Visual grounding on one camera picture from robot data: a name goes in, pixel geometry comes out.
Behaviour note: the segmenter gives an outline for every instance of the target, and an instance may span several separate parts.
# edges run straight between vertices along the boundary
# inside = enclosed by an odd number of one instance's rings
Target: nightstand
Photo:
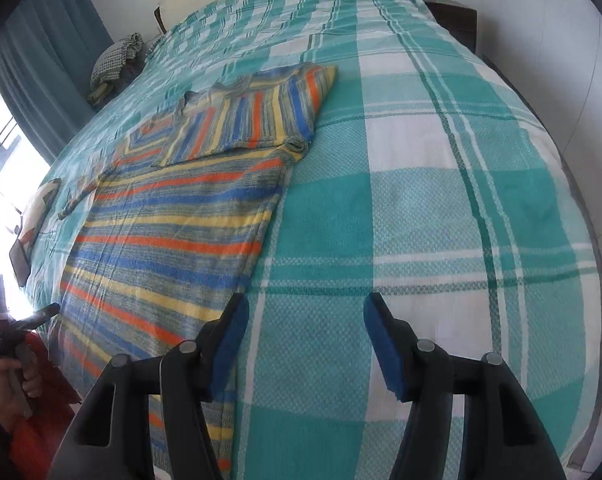
[[[437,23],[476,53],[476,10],[452,0],[423,0]]]

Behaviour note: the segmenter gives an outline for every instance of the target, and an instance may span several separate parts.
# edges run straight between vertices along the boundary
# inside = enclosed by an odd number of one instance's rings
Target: blue gripper pad
[[[407,394],[403,380],[403,359],[383,323],[371,294],[363,302],[363,322],[377,354],[385,386],[396,395],[398,400],[401,400]]]
[[[212,380],[210,381],[209,390],[213,398],[223,393],[225,389],[227,378],[230,375],[245,329],[248,326],[249,310],[248,298],[242,296],[212,361]]]

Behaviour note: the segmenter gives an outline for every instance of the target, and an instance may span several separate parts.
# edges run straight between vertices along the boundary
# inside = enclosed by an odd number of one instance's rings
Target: teal and white checkered blanket
[[[567,459],[598,381],[588,231],[542,125],[420,0],[198,10],[62,153],[56,207],[95,158],[184,91],[302,61],[337,64],[339,78],[252,276],[233,476],[388,478],[409,406],[386,390],[366,335],[371,290],[450,354],[500,352]],[[46,221],[28,282],[36,304],[57,297],[89,204]],[[462,416],[455,402],[446,478],[456,477]]]

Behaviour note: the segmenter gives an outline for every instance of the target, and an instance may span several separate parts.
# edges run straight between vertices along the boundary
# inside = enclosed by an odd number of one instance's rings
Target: curtain
[[[0,30],[0,93],[51,164],[94,116],[94,62],[112,39],[90,0],[22,0]]]

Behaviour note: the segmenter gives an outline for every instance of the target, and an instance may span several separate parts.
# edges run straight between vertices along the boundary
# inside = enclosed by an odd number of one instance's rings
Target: hand
[[[24,374],[22,388],[28,397],[36,398],[43,393],[43,380],[37,367],[37,357],[34,354],[30,357],[30,364],[22,370]],[[8,378],[10,370],[19,368],[22,368],[19,359],[6,357],[0,359],[0,424],[8,433],[12,433],[17,421],[23,415],[21,404]]]

